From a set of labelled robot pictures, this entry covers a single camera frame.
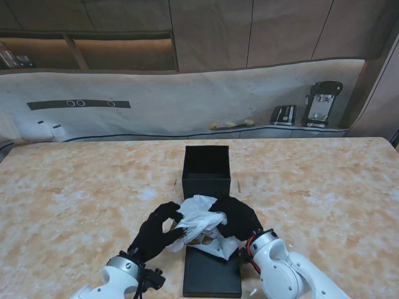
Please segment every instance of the white cloth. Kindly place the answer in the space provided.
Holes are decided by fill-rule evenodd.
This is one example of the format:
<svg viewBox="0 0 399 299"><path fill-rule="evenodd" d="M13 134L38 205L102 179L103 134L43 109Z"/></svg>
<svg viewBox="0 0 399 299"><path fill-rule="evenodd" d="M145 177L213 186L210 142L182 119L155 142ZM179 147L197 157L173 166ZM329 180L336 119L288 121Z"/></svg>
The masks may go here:
<svg viewBox="0 0 399 299"><path fill-rule="evenodd" d="M184 218L175 228L187 228L186 234L168 246L168 250L177 252L184 245L192 240L198 239L202 242L205 236L212 238L210 244L189 245L196 247L204 252L228 260L230 255L238 248L241 241L235 237L224 238L216 226L220 223L226 225L227 217L223 212L210 212L209 209L216 202L216 198L202 195L195 195L186 199L178 212L182 213Z"/></svg>

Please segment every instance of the tabletop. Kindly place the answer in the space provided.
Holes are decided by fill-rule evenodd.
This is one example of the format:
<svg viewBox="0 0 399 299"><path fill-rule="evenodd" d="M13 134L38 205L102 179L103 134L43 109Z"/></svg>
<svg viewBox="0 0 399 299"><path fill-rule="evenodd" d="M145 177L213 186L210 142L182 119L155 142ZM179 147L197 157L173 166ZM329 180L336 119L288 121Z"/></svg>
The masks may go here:
<svg viewBox="0 0 399 299"><path fill-rule="evenodd" d="M186 145L228 145L232 196L352 298L399 294L399 154L382 138L39 143L0 164L0 298L69 298L102 283L159 204L181 202ZM184 252L148 262L182 297ZM242 266L243 297L264 298Z"/></svg>

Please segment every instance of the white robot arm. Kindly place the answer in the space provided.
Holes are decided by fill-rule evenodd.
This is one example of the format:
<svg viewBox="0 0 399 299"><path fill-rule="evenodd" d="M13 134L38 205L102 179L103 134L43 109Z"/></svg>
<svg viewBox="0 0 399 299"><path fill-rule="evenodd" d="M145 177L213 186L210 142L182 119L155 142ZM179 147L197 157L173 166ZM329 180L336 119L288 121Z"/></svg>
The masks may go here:
<svg viewBox="0 0 399 299"><path fill-rule="evenodd" d="M313 299L350 299L307 258L289 253L272 229L251 238L247 249L268 299L296 299L309 290Z"/></svg>
<svg viewBox="0 0 399 299"><path fill-rule="evenodd" d="M148 288L158 290L165 278L162 271L145 269L140 264L124 256L110 259L102 269L104 284L92 289L86 285L75 292L70 299L125 299L141 298Z"/></svg>
<svg viewBox="0 0 399 299"><path fill-rule="evenodd" d="M272 229L249 239L246 250L260 272L268 299L297 299L309 291L313 299L350 299L307 258L289 253ZM126 256L113 257L102 270L104 285L94 289L84 286L71 299L124 299L128 294L138 298L149 287L161 288L165 282L162 271L144 266Z"/></svg>

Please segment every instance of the cabinet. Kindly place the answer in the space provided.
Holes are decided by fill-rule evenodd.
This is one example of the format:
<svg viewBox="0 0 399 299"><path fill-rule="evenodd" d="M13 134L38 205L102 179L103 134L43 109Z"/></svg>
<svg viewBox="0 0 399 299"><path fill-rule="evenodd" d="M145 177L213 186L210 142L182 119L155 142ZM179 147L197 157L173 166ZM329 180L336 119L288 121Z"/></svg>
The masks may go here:
<svg viewBox="0 0 399 299"><path fill-rule="evenodd" d="M94 31L82 0L6 0L28 31Z"/></svg>
<svg viewBox="0 0 399 299"><path fill-rule="evenodd" d="M310 60L332 0L254 0L248 67Z"/></svg>
<svg viewBox="0 0 399 299"><path fill-rule="evenodd" d="M313 59L378 57L398 10L397 0L335 0Z"/></svg>
<svg viewBox="0 0 399 299"><path fill-rule="evenodd" d="M0 29L22 29L4 0L0 0Z"/></svg>
<svg viewBox="0 0 399 299"><path fill-rule="evenodd" d="M96 31L170 30L168 0L84 0Z"/></svg>
<svg viewBox="0 0 399 299"><path fill-rule="evenodd" d="M252 0L170 0L181 72L245 68Z"/></svg>

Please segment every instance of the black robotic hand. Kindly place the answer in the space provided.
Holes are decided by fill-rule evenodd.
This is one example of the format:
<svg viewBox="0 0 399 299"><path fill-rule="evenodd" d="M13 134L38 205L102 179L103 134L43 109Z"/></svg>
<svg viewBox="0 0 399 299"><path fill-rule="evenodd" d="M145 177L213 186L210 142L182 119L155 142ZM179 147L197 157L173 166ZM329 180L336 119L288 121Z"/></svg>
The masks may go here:
<svg viewBox="0 0 399 299"><path fill-rule="evenodd" d="M263 231L255 211L235 197L218 199L209 211L226 214L228 223L218 225L218 230L225 238L235 236L240 241L246 241L254 233Z"/></svg>
<svg viewBox="0 0 399 299"><path fill-rule="evenodd" d="M172 218L176 222L182 220L183 215L177 212L179 208L180 206L174 202L161 204L157 207L140 227L138 235L128 248L127 254L145 263L160 254L166 246L183 236L185 233L183 228L173 229L166 233L162 231L162 223L168 218Z"/></svg>

